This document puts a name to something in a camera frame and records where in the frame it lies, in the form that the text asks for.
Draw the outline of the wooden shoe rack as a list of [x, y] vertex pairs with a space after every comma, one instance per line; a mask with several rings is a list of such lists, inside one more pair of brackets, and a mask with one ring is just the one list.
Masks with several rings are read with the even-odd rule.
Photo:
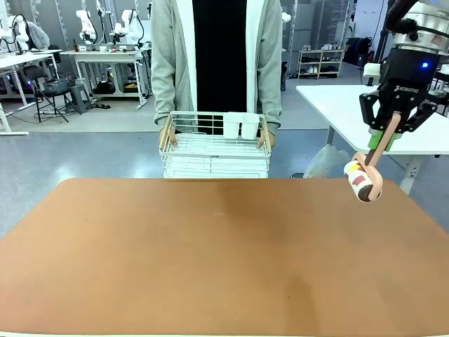
[[342, 69], [344, 51], [307, 50], [300, 51], [298, 77], [310, 79], [338, 78]]

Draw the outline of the pink handled lint roller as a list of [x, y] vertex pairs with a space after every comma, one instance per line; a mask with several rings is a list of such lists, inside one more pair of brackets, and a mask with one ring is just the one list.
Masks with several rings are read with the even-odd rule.
[[378, 200], [383, 186], [383, 178], [376, 169], [382, 156], [382, 149], [378, 147], [382, 144], [383, 131], [370, 129], [370, 133], [369, 153], [357, 152], [344, 166], [344, 175], [357, 199], [362, 202]]

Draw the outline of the white plastic cutlery holder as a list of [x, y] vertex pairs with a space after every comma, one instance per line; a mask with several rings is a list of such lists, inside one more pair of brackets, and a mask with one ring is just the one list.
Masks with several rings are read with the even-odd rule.
[[257, 114], [228, 112], [223, 116], [223, 136], [235, 140], [254, 140], [257, 137], [260, 118]]

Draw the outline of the clear plastic bag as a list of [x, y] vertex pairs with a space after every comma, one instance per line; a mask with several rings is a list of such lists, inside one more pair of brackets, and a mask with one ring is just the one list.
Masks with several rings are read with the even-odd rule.
[[329, 174], [334, 168], [343, 167], [350, 159], [348, 152], [338, 150], [334, 145], [326, 144], [312, 159], [303, 178], [329, 178]]

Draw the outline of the person's right hand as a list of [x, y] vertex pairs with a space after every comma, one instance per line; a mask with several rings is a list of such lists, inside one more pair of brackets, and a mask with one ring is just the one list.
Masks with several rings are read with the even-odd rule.
[[171, 123], [169, 123], [167, 126], [164, 126], [159, 134], [159, 149], [163, 150], [168, 145], [172, 145], [174, 147], [177, 145], [175, 128]]

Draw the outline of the white dish rack drip tray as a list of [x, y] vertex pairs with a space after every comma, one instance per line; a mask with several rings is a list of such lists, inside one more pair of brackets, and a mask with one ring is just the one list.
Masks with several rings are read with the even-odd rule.
[[181, 178], [181, 179], [209, 179], [209, 178], [268, 178], [266, 171], [248, 171], [236, 170], [228, 168], [211, 168], [209, 166], [172, 166], [166, 167], [163, 171], [164, 178]]

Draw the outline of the white background workbench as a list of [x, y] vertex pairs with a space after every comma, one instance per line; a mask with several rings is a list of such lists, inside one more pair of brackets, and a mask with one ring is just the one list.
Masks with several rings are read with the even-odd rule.
[[78, 80], [90, 97], [136, 98], [137, 109], [147, 104], [152, 95], [150, 83], [150, 50], [137, 51], [65, 51], [73, 59]]

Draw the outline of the person's left hand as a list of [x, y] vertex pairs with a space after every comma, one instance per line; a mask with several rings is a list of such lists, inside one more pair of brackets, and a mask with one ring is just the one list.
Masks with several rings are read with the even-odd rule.
[[264, 145], [268, 145], [272, 150], [275, 146], [276, 130], [276, 126], [272, 123], [267, 123], [266, 126], [263, 126], [259, 132], [256, 148], [260, 149]]

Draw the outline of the grey plastic stool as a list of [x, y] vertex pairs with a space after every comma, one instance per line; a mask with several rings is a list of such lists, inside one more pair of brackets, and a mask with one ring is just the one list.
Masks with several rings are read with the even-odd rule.
[[84, 114], [87, 110], [92, 108], [92, 101], [83, 84], [76, 84], [75, 86], [69, 86], [72, 103], [79, 112]]

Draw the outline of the white background desk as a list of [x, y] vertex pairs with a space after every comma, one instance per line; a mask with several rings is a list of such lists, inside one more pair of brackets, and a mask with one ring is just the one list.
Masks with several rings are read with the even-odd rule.
[[[29, 132], [12, 131], [7, 117], [14, 116], [16, 112], [26, 110], [35, 105], [31, 102], [31, 94], [25, 93], [29, 84], [23, 73], [23, 68], [28, 65], [39, 65], [41, 62], [46, 66], [46, 60], [51, 61], [56, 77], [58, 74], [58, 61], [55, 54], [61, 53], [62, 49], [49, 49], [44, 51], [31, 51], [21, 55], [17, 53], [4, 53], [0, 55], [0, 136], [28, 136]], [[20, 99], [22, 105], [10, 112], [5, 112], [1, 101]]]

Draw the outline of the white wire dish rack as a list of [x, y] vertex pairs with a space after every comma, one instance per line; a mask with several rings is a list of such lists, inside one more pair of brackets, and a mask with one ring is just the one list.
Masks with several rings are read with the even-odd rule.
[[268, 145], [257, 149], [260, 129], [267, 125], [265, 117], [260, 118], [257, 137], [254, 140], [235, 140], [223, 136], [222, 112], [171, 112], [169, 123], [175, 128], [177, 145], [168, 145], [159, 154], [163, 170], [172, 166], [209, 166], [215, 169], [236, 169], [266, 171], [272, 150]]

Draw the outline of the black bags pile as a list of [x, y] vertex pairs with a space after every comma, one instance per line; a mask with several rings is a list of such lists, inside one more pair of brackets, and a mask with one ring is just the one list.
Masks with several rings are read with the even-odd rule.
[[371, 37], [348, 38], [345, 45], [343, 61], [358, 67], [364, 67], [367, 63], [372, 44]]

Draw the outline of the person's left forearm grey sleeve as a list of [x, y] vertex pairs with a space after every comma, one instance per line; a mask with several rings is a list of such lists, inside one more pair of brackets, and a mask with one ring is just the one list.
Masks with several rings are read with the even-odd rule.
[[257, 108], [275, 134], [281, 126], [281, 63], [270, 62], [257, 71]]

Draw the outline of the black stand pole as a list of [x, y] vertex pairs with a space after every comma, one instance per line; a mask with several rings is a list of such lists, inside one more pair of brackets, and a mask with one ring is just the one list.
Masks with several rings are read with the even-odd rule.
[[383, 79], [384, 79], [384, 63], [385, 63], [385, 57], [384, 57], [384, 53], [385, 53], [385, 49], [387, 46], [387, 42], [388, 42], [388, 37], [389, 37], [389, 30], [387, 29], [386, 23], [384, 23], [384, 26], [382, 28], [381, 34], [380, 34], [380, 40], [377, 46], [377, 51], [376, 51], [376, 60], [378, 61], [379, 65], [380, 65], [380, 77], [378, 79], [378, 84], [381, 84]]

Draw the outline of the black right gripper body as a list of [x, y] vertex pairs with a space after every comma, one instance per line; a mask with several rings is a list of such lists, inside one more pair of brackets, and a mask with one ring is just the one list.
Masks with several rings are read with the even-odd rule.
[[394, 112], [413, 116], [427, 98], [440, 55], [393, 48], [384, 64], [384, 79], [378, 86], [385, 129]]

